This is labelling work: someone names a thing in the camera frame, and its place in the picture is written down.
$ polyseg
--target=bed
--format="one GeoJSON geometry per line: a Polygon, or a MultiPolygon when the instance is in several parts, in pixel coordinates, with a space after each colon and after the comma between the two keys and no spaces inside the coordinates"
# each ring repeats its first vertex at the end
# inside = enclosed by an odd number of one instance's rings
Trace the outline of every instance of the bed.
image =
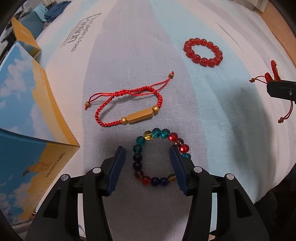
{"type": "MultiPolygon", "coordinates": [[[[195,165],[214,175],[233,173],[253,202],[296,162],[296,114],[277,122],[290,102],[271,98],[262,83],[249,82],[272,73],[271,60],[277,62],[282,79],[294,80],[296,69],[260,16],[233,1],[74,0],[37,42],[42,49],[39,62],[80,144],[61,174],[83,175],[113,156],[119,145],[127,151],[116,191],[105,202],[114,240],[181,240],[185,230],[191,198],[176,183],[152,188],[133,175],[132,146],[146,130],[177,132],[190,145],[195,165]],[[74,36],[81,26],[83,31],[74,36]],[[186,57],[184,42],[195,37],[219,46],[224,57],[219,66],[204,68],[186,57]],[[105,128],[94,119],[104,98],[84,110],[96,92],[150,85],[171,71],[175,76],[161,90],[164,103],[152,119],[105,128]]],[[[212,55],[199,46],[194,50],[204,57],[212,55]]],[[[119,120],[155,103],[154,96],[118,98],[103,109],[102,120],[119,120]]],[[[146,173],[166,176],[173,171],[169,146],[157,139],[145,147],[146,173]]],[[[213,196],[211,230],[215,219],[213,196]]]]}

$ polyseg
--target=red braided bracelet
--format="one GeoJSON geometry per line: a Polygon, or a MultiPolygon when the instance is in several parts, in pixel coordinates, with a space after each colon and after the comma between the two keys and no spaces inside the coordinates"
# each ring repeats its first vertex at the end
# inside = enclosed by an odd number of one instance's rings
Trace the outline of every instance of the red braided bracelet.
{"type": "Polygon", "coordinates": [[[212,42],[208,42],[205,39],[189,39],[184,43],[183,50],[186,52],[186,56],[192,60],[193,63],[200,64],[201,66],[209,66],[211,68],[218,66],[223,60],[223,53],[219,49],[218,46],[214,45],[212,42]],[[206,46],[210,49],[214,54],[215,57],[211,59],[201,58],[198,54],[192,50],[192,46],[194,45],[201,45],[206,46]]]}
{"type": "Polygon", "coordinates": [[[127,123],[132,124],[147,118],[152,117],[154,114],[157,114],[159,112],[159,109],[161,108],[161,105],[163,103],[163,97],[161,96],[161,94],[159,94],[159,90],[163,89],[168,82],[170,81],[170,79],[172,79],[174,77],[174,72],[172,71],[169,75],[168,78],[165,81],[159,82],[159,83],[155,83],[153,85],[150,86],[143,86],[141,88],[137,88],[137,89],[133,89],[133,90],[126,90],[123,89],[121,91],[116,91],[114,93],[106,93],[106,92],[102,92],[102,93],[96,93],[94,95],[92,95],[89,100],[85,103],[85,110],[87,110],[89,107],[91,107],[91,103],[93,101],[95,101],[96,99],[98,99],[99,97],[102,96],[109,96],[109,98],[100,105],[100,107],[97,109],[96,114],[95,114],[95,119],[97,121],[97,123],[101,126],[104,127],[110,127],[110,126],[116,126],[119,124],[123,124],[126,125],[127,123]],[[160,85],[163,84],[160,88],[158,88],[157,90],[153,88],[153,86],[156,85],[160,85]],[[152,106],[152,108],[148,108],[148,109],[144,109],[141,111],[138,111],[136,113],[130,114],[128,116],[124,116],[122,117],[120,120],[117,121],[113,121],[113,122],[109,122],[109,123],[104,123],[101,122],[99,119],[99,114],[101,112],[101,110],[111,101],[114,99],[114,97],[119,97],[119,96],[123,96],[123,95],[133,95],[133,96],[142,96],[142,95],[149,95],[149,94],[155,94],[158,101],[157,104],[152,106]]]}
{"type": "MultiPolygon", "coordinates": [[[[250,79],[249,81],[250,81],[251,83],[254,83],[255,80],[258,80],[258,81],[260,81],[260,82],[262,82],[262,83],[264,83],[264,84],[267,84],[267,83],[270,82],[270,81],[281,81],[281,78],[280,78],[280,76],[279,76],[278,70],[277,70],[277,68],[276,68],[276,62],[275,62],[274,60],[271,61],[271,69],[272,69],[272,73],[274,74],[274,80],[272,79],[270,73],[265,73],[264,76],[259,75],[259,76],[257,76],[256,78],[252,78],[252,79],[250,79]],[[266,80],[266,82],[264,82],[264,81],[258,79],[259,77],[264,77],[265,80],[266,80]]],[[[280,124],[280,123],[283,123],[284,120],[288,119],[288,118],[290,117],[290,115],[292,114],[292,111],[293,111],[293,101],[291,101],[290,110],[288,111],[288,113],[287,113],[284,117],[281,117],[281,118],[278,120],[278,123],[279,123],[279,124],[280,124]]]]}

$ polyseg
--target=camel illustration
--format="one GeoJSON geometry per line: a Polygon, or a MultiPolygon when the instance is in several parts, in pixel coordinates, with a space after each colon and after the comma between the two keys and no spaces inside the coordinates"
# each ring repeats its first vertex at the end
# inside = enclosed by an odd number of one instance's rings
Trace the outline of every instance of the camel illustration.
{"type": "Polygon", "coordinates": [[[28,166],[22,175],[25,176],[26,174],[28,174],[30,172],[45,171],[50,167],[51,163],[52,162],[50,162],[50,163],[38,162],[33,166],[28,166]]]}

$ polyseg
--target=teal bead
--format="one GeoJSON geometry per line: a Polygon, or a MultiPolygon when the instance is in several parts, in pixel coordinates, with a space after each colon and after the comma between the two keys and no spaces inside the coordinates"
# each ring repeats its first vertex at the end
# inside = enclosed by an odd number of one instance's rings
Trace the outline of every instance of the teal bead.
{"type": "Polygon", "coordinates": [[[143,136],[138,136],[136,142],[138,145],[142,146],[146,143],[146,139],[143,136]]]}
{"type": "Polygon", "coordinates": [[[191,159],[191,155],[189,153],[183,153],[182,156],[191,159]]]}
{"type": "Polygon", "coordinates": [[[153,135],[153,137],[160,137],[161,136],[161,130],[159,129],[159,128],[154,128],[153,130],[152,130],[152,135],[153,135]]]}
{"type": "Polygon", "coordinates": [[[168,138],[169,135],[170,135],[170,130],[169,129],[163,129],[161,131],[161,137],[162,138],[168,138]]]}
{"type": "Polygon", "coordinates": [[[133,151],[134,153],[141,153],[143,148],[140,145],[134,145],[133,146],[133,151]]]}

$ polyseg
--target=blue gripper pad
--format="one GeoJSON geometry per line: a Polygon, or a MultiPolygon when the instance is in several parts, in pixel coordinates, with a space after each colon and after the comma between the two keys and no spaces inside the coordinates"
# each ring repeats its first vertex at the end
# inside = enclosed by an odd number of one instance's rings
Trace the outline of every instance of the blue gripper pad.
{"type": "Polygon", "coordinates": [[[170,161],[172,163],[174,172],[176,174],[176,178],[178,181],[179,189],[183,191],[183,193],[186,195],[188,192],[188,187],[187,187],[187,174],[183,168],[183,165],[181,163],[181,158],[186,158],[182,157],[178,151],[178,149],[174,146],[170,147],[170,161]]]}
{"type": "Polygon", "coordinates": [[[104,160],[101,165],[105,175],[108,176],[108,185],[106,188],[106,192],[111,195],[113,191],[115,191],[118,178],[123,167],[123,164],[126,160],[126,151],[122,146],[119,146],[114,157],[108,158],[104,160]]]}

